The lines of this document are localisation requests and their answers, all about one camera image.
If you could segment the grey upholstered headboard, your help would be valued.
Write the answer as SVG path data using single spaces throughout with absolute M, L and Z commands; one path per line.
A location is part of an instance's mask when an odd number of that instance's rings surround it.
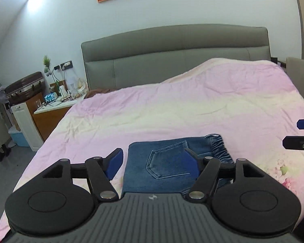
M 162 26 L 81 44 L 90 90 L 160 83 L 212 58 L 270 60 L 267 28 L 225 24 Z

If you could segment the small green plant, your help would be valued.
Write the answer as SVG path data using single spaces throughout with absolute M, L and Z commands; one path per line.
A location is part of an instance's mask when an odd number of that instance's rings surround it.
M 43 58 L 43 65 L 44 65 L 44 74 L 46 76 L 50 76 L 52 74 L 52 71 L 50 70 L 51 59 L 47 55 L 45 55 Z

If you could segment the blue denim jeans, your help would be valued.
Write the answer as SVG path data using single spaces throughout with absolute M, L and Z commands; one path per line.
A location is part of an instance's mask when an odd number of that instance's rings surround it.
M 211 156 L 223 163 L 233 163 L 218 134 L 135 142 L 128 147 L 122 193 L 186 194 L 199 176 L 197 162 L 186 148 L 201 158 Z

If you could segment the brown pillow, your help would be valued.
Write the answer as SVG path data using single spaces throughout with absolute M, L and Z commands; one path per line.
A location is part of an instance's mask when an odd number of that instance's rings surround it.
M 88 98 L 91 98 L 93 97 L 94 95 L 96 94 L 107 94 L 107 93 L 110 93 L 110 92 L 113 92 L 115 91 L 115 89 L 102 89 L 102 88 L 98 88 L 98 89 L 95 89 L 95 90 L 91 90 L 91 91 L 88 91 L 85 95 L 85 99 L 88 99 Z

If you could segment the black shoes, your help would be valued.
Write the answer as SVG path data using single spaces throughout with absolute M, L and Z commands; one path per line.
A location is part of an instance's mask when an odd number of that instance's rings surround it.
M 10 155 L 11 148 L 7 147 L 5 144 L 2 144 L 0 150 L 0 162 L 4 159 L 4 157 L 8 157 Z

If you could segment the pink bed sheet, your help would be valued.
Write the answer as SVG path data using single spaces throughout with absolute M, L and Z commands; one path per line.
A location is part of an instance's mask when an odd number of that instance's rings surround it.
M 304 217 L 304 99 L 278 65 L 211 59 L 161 83 L 97 94 L 75 104 L 39 149 L 6 200 L 4 242 L 299 242 Z M 214 195 L 122 193 L 135 142 L 218 134 Z M 123 150 L 110 183 L 118 200 L 97 200 L 85 161 Z

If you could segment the wooden bedside table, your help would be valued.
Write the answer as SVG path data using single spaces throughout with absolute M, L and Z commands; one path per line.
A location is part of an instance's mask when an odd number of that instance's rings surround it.
M 33 113 L 33 121 L 43 141 L 47 140 L 69 109 L 83 99 L 84 95 L 74 100 L 61 101 L 58 99 L 46 106 L 38 108 Z

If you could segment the brown suitcase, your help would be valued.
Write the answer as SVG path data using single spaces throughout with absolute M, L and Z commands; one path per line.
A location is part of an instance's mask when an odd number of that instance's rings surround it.
M 5 88 L 5 93 L 11 106 L 23 103 L 45 90 L 43 74 L 38 71 L 30 74 Z

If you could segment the wall power outlet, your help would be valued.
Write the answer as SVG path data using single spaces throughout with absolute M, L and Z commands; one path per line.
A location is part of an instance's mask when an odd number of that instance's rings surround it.
M 70 61 L 68 61 L 68 62 L 65 62 L 65 63 L 62 63 L 62 64 L 60 64 L 60 67 L 61 67 L 61 69 L 64 71 L 64 70 L 67 70 L 67 69 L 71 69 L 71 68 L 73 68 L 73 63 L 72 63 L 72 61 L 70 60 Z

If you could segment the blue plastic bin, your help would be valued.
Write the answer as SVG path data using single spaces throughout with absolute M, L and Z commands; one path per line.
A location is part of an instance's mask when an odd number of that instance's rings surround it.
M 8 133 L 16 145 L 20 147 L 29 147 L 29 144 L 26 141 L 23 133 L 21 131 L 18 131 L 15 126 L 12 126 L 9 129 Z

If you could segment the standing fan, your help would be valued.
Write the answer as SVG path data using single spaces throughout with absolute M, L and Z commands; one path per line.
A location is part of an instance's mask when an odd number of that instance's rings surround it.
M 11 123 L 6 112 L 6 104 L 8 104 L 8 99 L 5 93 L 5 87 L 0 83 L 0 117 L 7 130 L 10 129 Z

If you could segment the grey bedside chair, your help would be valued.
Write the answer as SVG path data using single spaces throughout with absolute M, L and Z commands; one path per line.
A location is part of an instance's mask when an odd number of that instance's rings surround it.
M 288 57 L 286 59 L 286 73 L 304 98 L 304 60 Z

